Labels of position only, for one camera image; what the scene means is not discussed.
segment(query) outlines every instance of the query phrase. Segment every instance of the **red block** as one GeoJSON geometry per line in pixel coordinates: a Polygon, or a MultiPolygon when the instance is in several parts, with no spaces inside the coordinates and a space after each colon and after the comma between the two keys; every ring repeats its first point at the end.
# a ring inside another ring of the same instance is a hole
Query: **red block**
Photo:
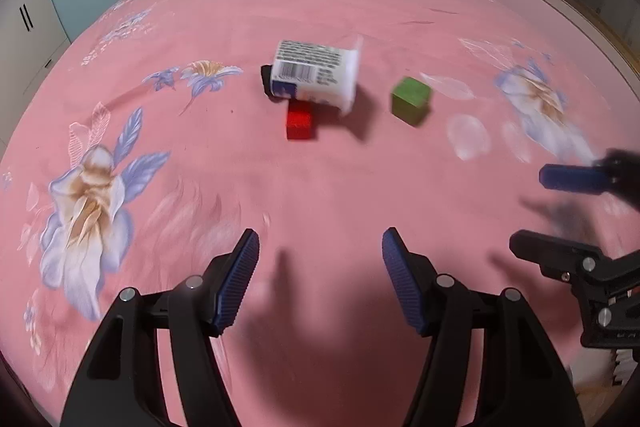
{"type": "Polygon", "coordinates": [[[313,136],[311,103],[289,100],[287,110],[287,140],[309,140],[313,136]]]}

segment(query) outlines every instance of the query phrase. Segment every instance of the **bed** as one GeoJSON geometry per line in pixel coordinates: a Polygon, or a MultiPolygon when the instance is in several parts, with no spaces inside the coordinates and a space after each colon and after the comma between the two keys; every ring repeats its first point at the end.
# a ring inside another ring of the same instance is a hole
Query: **bed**
{"type": "MultiPolygon", "coordinates": [[[[383,231],[398,227],[477,291],[519,288],[569,363],[575,301],[508,238],[526,228],[612,257],[638,248],[623,203],[538,184],[545,163],[588,164],[633,139],[494,0],[120,0],[57,63],[2,158],[0,349],[59,418],[121,288],[171,288],[252,228],[260,262],[213,344],[242,424],[400,425],[428,345],[404,323],[383,231]],[[320,108],[313,140],[288,141],[287,104],[263,90],[260,67],[282,39],[360,42],[353,110],[320,108]],[[404,76],[434,91],[418,127],[389,110],[404,76]]],[[[184,424],[159,341],[170,415],[184,424]]]]}

